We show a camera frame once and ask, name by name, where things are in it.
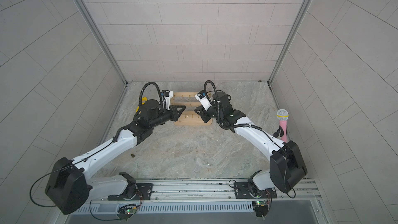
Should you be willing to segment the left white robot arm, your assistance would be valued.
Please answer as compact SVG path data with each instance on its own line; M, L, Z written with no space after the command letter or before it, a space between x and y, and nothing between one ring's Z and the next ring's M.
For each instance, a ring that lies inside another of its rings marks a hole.
M64 215L71 214L87 201L115 197L131 200L139 195L136 180L128 173L93 179L93 175L123 152L134 148L152 135L155 127L176 122L184 105L172 105L173 92L158 90L159 99L140 101L133 121L120 127L115 136L94 149L73 159L63 157L47 175L46 196Z

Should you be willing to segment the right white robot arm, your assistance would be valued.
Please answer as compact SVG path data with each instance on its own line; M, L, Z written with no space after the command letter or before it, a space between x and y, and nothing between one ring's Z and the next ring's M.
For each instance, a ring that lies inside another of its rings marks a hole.
M260 170L248 179L253 197L260 197L271 188L288 194L307 175L299 146L294 141L285 142L271 136L255 125L243 112L232 107L229 95L217 90L213 81L207 80L195 98L201 103L195 112L204 122L216 119L220 128L244 137L269 161L267 171Z

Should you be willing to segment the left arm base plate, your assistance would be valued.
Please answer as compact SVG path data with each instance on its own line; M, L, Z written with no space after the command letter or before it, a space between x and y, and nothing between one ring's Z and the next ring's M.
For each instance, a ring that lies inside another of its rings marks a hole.
M127 189L120 195L108 196L108 201L138 201L138 200L150 200L153 190L153 184L131 184L128 185Z

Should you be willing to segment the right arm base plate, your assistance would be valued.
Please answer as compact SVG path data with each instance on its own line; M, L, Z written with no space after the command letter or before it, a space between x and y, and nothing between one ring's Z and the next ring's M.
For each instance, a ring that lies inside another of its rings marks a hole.
M253 183L237 182L231 180L229 186L235 191L236 199L276 199L277 193L274 188L259 190Z

